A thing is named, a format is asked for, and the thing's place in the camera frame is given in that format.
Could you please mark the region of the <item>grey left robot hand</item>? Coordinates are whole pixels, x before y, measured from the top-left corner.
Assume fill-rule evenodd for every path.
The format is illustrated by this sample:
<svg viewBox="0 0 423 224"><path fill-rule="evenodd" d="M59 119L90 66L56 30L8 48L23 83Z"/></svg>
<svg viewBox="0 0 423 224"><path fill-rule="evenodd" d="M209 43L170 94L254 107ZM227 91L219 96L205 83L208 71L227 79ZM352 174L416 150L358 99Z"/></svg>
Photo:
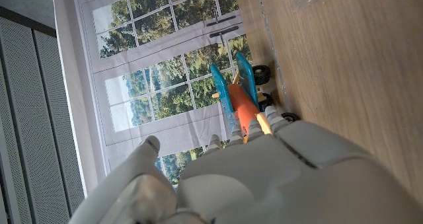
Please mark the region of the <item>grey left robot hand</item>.
<svg viewBox="0 0 423 224"><path fill-rule="evenodd" d="M421 223L422 205L370 153L316 124L287 122L269 106L243 142L188 163L173 187L147 137L80 204L72 223Z"/></svg>

